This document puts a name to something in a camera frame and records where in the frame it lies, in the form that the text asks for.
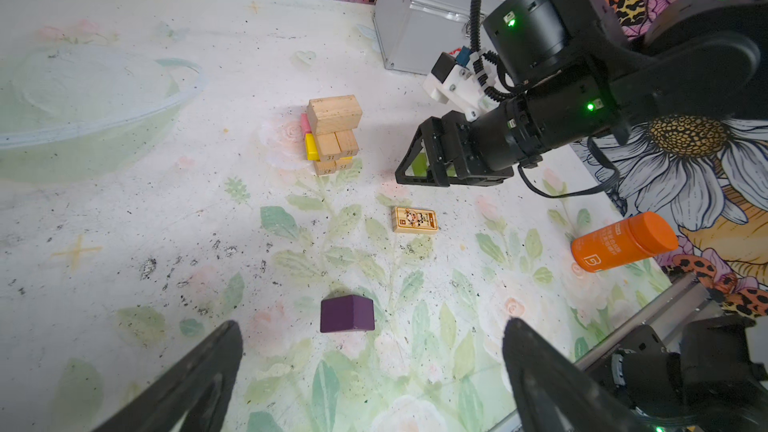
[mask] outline purple block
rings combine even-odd
[[[327,298],[320,303],[320,331],[372,331],[373,301],[359,295]]]

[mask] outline stack of blocks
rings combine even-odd
[[[355,134],[362,110],[355,96],[312,99],[301,115],[306,158],[314,161],[318,176],[328,176],[352,166],[357,155]]]

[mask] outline robotic arm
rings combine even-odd
[[[497,55],[479,49],[479,6],[474,0],[470,13],[477,46],[456,58],[443,53],[424,83],[459,110],[420,125],[398,183],[494,186],[517,165],[533,188],[523,168],[585,137],[612,133],[625,144],[632,125],[658,116],[768,116],[768,0],[678,0],[631,42],[605,0],[506,0],[483,21]],[[618,181],[588,143],[614,177],[579,195]],[[422,150],[427,174],[416,176],[411,165]]]

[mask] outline white tabletop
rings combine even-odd
[[[604,195],[548,200],[517,177],[395,184],[418,124],[449,108],[420,76],[383,69],[371,14],[334,0],[0,1],[0,69],[87,43],[194,62],[207,80],[132,127],[0,150],[5,430],[90,430],[228,318],[245,354],[226,430],[486,430],[514,409],[511,315],[575,360],[669,285],[652,261],[573,266],[569,236],[621,219]],[[112,90],[96,82],[94,96]],[[299,115],[346,94],[364,111],[356,167],[317,179]],[[594,184],[569,148],[531,176]],[[436,210],[440,233],[394,235],[393,203]],[[375,297],[376,331],[321,334],[320,301],[350,291]]]

